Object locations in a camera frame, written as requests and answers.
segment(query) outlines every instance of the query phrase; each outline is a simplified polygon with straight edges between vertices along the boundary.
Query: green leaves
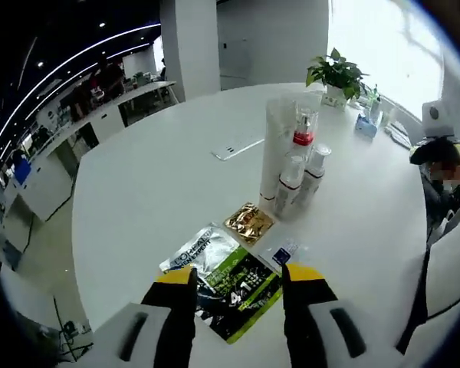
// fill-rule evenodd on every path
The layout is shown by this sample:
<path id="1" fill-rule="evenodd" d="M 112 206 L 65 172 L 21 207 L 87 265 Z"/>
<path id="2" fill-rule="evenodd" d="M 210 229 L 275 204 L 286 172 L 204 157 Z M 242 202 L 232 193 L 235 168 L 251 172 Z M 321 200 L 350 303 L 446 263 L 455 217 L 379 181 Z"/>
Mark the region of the green leaves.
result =
<path id="1" fill-rule="evenodd" d="M 361 89 L 364 89 L 361 80 L 368 74 L 364 74 L 356 64 L 347 61 L 336 48 L 332 50 L 330 56 L 317 56 L 311 62 L 313 65 L 307 69 L 305 81 L 307 87 L 321 80 L 324 85 L 330 84 L 343 90 L 348 100 L 360 96 Z"/>

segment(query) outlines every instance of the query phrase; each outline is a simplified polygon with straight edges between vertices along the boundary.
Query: floor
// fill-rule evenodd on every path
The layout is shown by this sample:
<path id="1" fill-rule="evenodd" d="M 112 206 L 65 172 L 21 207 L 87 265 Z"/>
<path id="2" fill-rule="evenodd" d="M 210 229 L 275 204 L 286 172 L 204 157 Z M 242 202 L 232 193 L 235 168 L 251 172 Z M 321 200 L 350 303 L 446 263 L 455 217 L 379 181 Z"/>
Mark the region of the floor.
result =
<path id="1" fill-rule="evenodd" d="M 54 296 L 62 324 L 71 320 L 89 330 L 75 279 L 71 247 L 72 205 L 73 197 L 47 222 L 34 220 L 29 246 L 16 271 L 43 292 Z M 92 333 L 89 332 L 75 337 L 72 345 L 75 348 L 91 342 Z"/>

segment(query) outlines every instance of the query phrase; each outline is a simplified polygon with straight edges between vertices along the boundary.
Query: green packet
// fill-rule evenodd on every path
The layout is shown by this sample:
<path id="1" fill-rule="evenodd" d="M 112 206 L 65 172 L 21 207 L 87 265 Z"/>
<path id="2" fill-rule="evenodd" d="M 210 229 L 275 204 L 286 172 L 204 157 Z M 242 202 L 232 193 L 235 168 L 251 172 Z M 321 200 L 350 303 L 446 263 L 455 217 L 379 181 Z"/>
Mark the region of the green packet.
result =
<path id="1" fill-rule="evenodd" d="M 179 268 L 182 259 L 198 269 L 195 314 L 227 343 L 237 341 L 282 294 L 280 276 L 216 224 L 204 227 L 160 268 Z"/>

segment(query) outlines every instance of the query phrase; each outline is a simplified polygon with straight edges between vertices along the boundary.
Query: bottle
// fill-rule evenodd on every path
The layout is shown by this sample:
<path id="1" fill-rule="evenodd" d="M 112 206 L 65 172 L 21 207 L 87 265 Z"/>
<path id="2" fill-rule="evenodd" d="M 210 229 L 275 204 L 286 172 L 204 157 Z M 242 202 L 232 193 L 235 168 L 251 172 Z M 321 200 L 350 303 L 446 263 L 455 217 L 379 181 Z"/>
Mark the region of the bottle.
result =
<path id="1" fill-rule="evenodd" d="M 285 218 L 291 212 L 291 203 L 300 192 L 304 178 L 305 161 L 301 156 L 290 157 L 279 176 L 278 191 L 274 202 L 274 214 Z"/>
<path id="2" fill-rule="evenodd" d="M 302 110 L 293 134 L 293 146 L 289 156 L 301 156 L 307 162 L 312 150 L 312 143 L 317 128 L 318 112 Z"/>
<path id="3" fill-rule="evenodd" d="M 300 192 L 298 193 L 295 202 L 305 207 L 310 203 L 320 182 L 324 177 L 325 168 L 324 160 L 330 155 L 331 149 L 322 143 L 318 143 L 312 149 L 310 159 L 304 172 L 303 182 L 301 183 Z"/>

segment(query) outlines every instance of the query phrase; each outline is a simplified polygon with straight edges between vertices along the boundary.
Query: white cabinet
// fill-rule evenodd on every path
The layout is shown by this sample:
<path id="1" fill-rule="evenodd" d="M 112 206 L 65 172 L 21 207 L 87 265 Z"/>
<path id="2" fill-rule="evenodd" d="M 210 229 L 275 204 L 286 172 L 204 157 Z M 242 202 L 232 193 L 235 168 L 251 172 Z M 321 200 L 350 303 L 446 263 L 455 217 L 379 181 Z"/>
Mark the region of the white cabinet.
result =
<path id="1" fill-rule="evenodd" d="M 120 108 L 116 104 L 95 113 L 89 121 L 99 143 L 105 142 L 124 129 Z"/>
<path id="2" fill-rule="evenodd" d="M 55 153 L 38 161 L 34 161 L 20 194 L 31 211 L 46 221 L 70 198 L 73 183 Z"/>

